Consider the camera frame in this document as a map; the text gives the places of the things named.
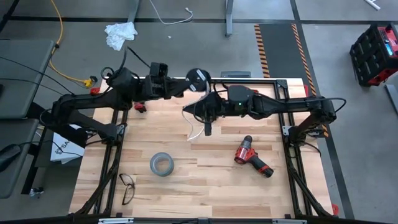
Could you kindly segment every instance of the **white rag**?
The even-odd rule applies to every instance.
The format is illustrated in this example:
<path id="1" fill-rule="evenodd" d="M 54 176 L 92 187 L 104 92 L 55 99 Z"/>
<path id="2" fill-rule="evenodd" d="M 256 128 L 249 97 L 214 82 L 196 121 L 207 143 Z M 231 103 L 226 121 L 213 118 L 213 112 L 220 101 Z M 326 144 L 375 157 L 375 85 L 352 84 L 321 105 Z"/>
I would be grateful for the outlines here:
<path id="1" fill-rule="evenodd" d="M 108 34 L 106 44 L 117 51 L 122 49 L 125 40 L 134 40 L 134 35 L 138 34 L 132 22 L 107 25 L 105 32 Z"/>

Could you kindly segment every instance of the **eyeglasses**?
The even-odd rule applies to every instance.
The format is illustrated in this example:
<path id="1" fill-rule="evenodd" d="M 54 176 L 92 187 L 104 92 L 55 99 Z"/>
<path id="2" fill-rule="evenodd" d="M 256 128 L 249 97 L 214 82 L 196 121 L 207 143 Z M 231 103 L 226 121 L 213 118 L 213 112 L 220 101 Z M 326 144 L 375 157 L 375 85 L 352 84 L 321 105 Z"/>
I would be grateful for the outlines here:
<path id="1" fill-rule="evenodd" d="M 122 205 L 127 205 L 128 203 L 131 202 L 132 198 L 134 197 L 134 193 L 136 192 L 136 186 L 130 175 L 119 174 L 119 177 L 122 180 L 123 184 L 127 186 L 126 190 L 124 191 L 124 196 L 122 201 Z"/>

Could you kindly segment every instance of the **striped floor tape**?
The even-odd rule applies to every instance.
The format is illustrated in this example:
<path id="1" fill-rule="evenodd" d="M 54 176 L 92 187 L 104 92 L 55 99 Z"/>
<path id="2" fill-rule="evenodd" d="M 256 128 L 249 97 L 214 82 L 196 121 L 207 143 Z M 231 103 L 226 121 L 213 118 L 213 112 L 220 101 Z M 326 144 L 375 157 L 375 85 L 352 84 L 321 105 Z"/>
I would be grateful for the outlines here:
<path id="1" fill-rule="evenodd" d="M 254 25 L 254 31 L 256 33 L 257 46 L 259 48 L 260 62 L 262 68 L 262 76 L 269 78 L 268 62 L 266 57 L 266 51 L 264 50 L 264 44 L 262 43 L 262 36 L 259 24 Z"/>
<path id="2" fill-rule="evenodd" d="M 303 61 L 304 70 L 305 70 L 305 73 L 307 74 L 308 82 L 310 83 L 310 89 L 311 89 L 312 95 L 316 96 L 317 95 L 317 91 L 315 90 L 315 86 L 313 84 L 312 77 L 311 77 L 311 72 L 310 72 L 310 69 L 308 67 L 307 60 L 305 59 L 305 54 L 304 54 L 304 50 L 303 50 L 303 47 L 302 47 L 302 44 L 301 44 L 301 41 L 300 41 L 300 36 L 299 36 L 299 33 L 297 32 L 297 25 L 296 24 L 292 24 L 292 29 L 293 29 L 294 37 L 296 39 L 298 51 L 300 51 L 301 59 Z M 329 137 L 329 133 L 328 133 L 327 127 L 323 124 L 322 128 L 324 130 L 323 135 L 325 137 Z"/>

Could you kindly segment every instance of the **wooden table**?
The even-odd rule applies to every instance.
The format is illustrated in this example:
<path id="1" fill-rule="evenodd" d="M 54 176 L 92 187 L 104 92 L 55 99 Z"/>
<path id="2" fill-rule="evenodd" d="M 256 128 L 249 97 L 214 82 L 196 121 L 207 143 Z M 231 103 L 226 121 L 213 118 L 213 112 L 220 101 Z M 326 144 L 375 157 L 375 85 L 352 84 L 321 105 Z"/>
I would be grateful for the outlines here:
<path id="1" fill-rule="evenodd" d="M 290 97 L 305 96 L 301 79 L 287 79 L 287 82 Z M 272 85 L 247 86 L 275 97 Z M 129 112 L 119 173 L 131 175 L 136 183 L 136 194 L 130 204 L 121 205 L 126 187 L 118 179 L 113 214 L 123 212 L 125 217 L 153 218 L 282 218 L 287 213 L 293 216 L 278 115 L 260 121 L 248 116 L 220 118 L 213 123 L 211 136 L 202 134 L 187 142 L 190 125 L 181 115 L 182 106 L 200 95 L 202 93 L 187 91 L 184 98 L 147 102 L 148 112 L 144 114 L 135 110 Z M 111 109 L 97 109 L 94 119 L 110 123 L 112 113 Z M 191 114 L 186 116 L 195 125 L 196 134 L 203 125 Z M 295 113 L 296 124 L 307 116 L 308 113 Z M 260 159 L 274 169 L 271 178 L 263 177 L 250 164 L 242 166 L 233 160 L 247 134 L 253 137 L 252 146 Z M 307 141 L 317 144 L 314 139 Z M 86 148 L 71 212 L 77 211 L 98 185 L 104 149 L 100 144 Z M 301 147 L 301 151 L 308 188 L 331 213 L 320 155 L 308 146 Z M 156 176 L 150 170 L 149 161 L 157 152 L 166 152 L 174 159 L 175 168 L 168 177 Z M 298 186 L 297 192 L 302 211 L 305 211 Z"/>

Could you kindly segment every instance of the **white cable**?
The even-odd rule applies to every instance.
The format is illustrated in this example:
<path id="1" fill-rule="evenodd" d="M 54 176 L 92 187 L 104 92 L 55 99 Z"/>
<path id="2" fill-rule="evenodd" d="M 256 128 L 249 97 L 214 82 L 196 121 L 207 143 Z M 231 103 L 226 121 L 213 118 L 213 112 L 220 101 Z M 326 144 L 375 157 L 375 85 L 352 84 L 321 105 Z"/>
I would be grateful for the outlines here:
<path id="1" fill-rule="evenodd" d="M 185 105 L 185 106 L 182 107 L 182 110 L 181 110 L 182 117 L 183 117 L 186 121 L 188 121 L 188 123 L 191 124 L 191 132 L 190 132 L 189 135 L 188 135 L 187 141 L 191 141 L 191 140 L 194 140 L 194 139 L 196 139 L 197 137 L 199 137 L 199 135 L 205 130 L 205 128 L 202 128 L 198 134 L 196 134 L 195 136 L 192 136 L 192 137 L 191 137 L 192 132 L 193 132 L 193 124 L 192 124 L 192 122 L 191 122 L 190 120 L 188 120 L 188 119 L 185 117 L 185 115 L 184 115 L 184 109 L 185 109 L 187 106 L 194 105 L 195 103 L 198 103 L 198 102 L 201 101 L 202 99 L 206 98 L 206 96 L 208 96 L 209 93 L 210 93 L 210 85 L 209 85 L 209 83 L 206 81 L 206 94 L 204 94 L 201 98 L 199 98 L 199 100 L 196 100 L 196 101 L 194 101 L 194 102 L 192 102 L 192 103 L 190 103 L 190 104 Z"/>
<path id="2" fill-rule="evenodd" d="M 157 14 L 157 17 L 158 17 L 159 20 L 160 20 L 163 24 L 165 24 L 165 25 L 179 24 L 179 23 L 181 23 L 181 22 L 187 22 L 187 21 L 189 21 L 189 20 L 191 20 L 191 19 L 193 18 L 193 12 L 192 12 L 191 10 L 189 10 L 189 8 L 186 7 L 185 10 L 191 14 L 191 16 L 190 16 L 188 19 L 184 19 L 184 20 L 182 20 L 182 21 L 177 21 L 177 22 L 163 22 L 162 18 L 160 18 L 159 13 L 157 12 L 157 9 L 156 9 L 154 3 L 152 2 L 152 0 L 149 0 L 149 1 L 150 1 L 150 3 L 152 4 L 153 8 L 155 9 L 155 12 L 156 12 L 156 14 Z"/>

